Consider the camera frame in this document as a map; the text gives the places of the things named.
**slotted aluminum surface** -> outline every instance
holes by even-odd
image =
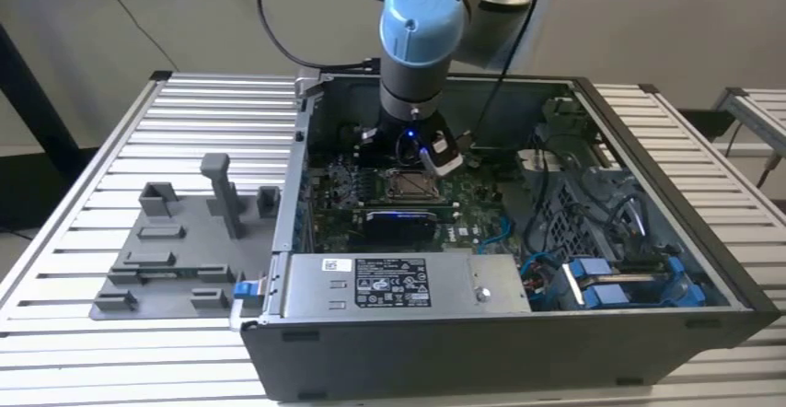
[[[21,266],[0,285],[0,296],[9,291],[0,309],[0,405],[273,404],[227,320],[92,321],[87,314],[136,217],[141,178],[169,180],[183,192],[208,193],[189,172],[201,154],[220,151],[232,155],[231,178],[240,193],[280,184],[287,140],[268,137],[283,136],[281,128],[289,128],[269,124],[293,123],[292,83],[275,77],[175,75],[169,82],[148,86],[84,181],[30,243]],[[786,243],[782,215],[659,96],[638,87],[599,88],[786,310],[786,262],[778,255]],[[364,405],[775,406],[786,404],[784,379],[786,322],[779,320],[744,346],[698,355],[651,388]]]
[[[728,88],[716,109],[730,112],[786,157],[786,90]]]

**white label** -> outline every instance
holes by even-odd
[[[321,270],[325,272],[352,272],[352,259],[325,258],[321,260]]]

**robot cable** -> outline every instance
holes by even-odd
[[[536,6],[538,6],[538,0],[531,0],[530,10],[527,11],[527,17],[524,18],[524,23],[522,24],[520,30],[518,31],[516,39],[514,40],[511,51],[507,54],[507,59],[504,60],[504,65],[502,66],[500,76],[496,79],[496,82],[494,83],[494,87],[491,88],[491,94],[488,94],[488,98],[486,99],[486,104],[483,105],[483,109],[480,110],[480,117],[478,117],[478,122],[475,123],[475,126],[471,130],[472,134],[478,134],[478,130],[480,129],[480,124],[483,123],[483,118],[486,117],[486,113],[488,112],[488,109],[491,108],[491,104],[494,103],[494,98],[496,97],[496,94],[500,91],[502,82],[504,81],[504,78],[507,77],[507,73],[511,69],[514,57],[516,56],[516,49],[518,49],[518,46],[520,45],[520,42],[524,38],[524,33],[527,32],[527,29],[530,27],[531,13],[534,13]]]

